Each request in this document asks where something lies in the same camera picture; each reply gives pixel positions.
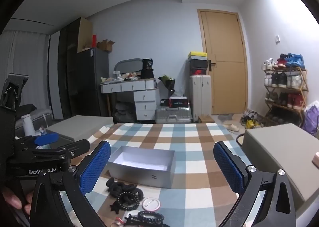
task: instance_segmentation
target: curtain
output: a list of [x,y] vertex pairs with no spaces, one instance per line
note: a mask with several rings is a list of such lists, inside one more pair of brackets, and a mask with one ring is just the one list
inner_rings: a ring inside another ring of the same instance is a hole
[[11,47],[0,49],[1,77],[6,79],[8,73],[29,76],[25,84],[21,105],[34,104],[38,109],[48,109],[47,96],[47,53],[49,35],[26,31],[5,31],[0,35],[0,47],[3,41],[11,42]]

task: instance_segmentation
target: silver suitcase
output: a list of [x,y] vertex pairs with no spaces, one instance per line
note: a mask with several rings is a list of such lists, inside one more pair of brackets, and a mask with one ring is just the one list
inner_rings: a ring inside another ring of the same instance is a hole
[[198,116],[212,113],[212,83],[210,75],[192,75],[190,77],[190,100],[194,122]]
[[190,107],[169,108],[161,106],[156,110],[156,123],[191,123],[192,113]]

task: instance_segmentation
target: wooden door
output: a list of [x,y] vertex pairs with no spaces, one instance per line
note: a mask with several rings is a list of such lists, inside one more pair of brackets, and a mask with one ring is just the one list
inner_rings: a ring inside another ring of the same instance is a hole
[[243,113],[247,65],[238,14],[213,10],[199,10],[198,14],[212,78],[212,114]]

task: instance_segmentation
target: human hand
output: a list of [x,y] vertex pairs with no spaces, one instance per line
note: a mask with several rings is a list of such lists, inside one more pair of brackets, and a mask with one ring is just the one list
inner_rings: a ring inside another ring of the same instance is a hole
[[[20,199],[13,193],[13,191],[6,186],[1,189],[4,200],[16,209],[22,209],[22,203]],[[26,195],[26,200],[28,204],[24,207],[24,210],[28,215],[30,215],[31,211],[31,201],[32,201],[33,192],[30,192]]]

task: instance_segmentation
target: purple bag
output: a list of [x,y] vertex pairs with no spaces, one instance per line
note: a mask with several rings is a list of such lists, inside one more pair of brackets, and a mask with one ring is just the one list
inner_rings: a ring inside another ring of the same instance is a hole
[[319,111],[314,105],[307,111],[302,129],[314,136],[317,132],[318,118]]

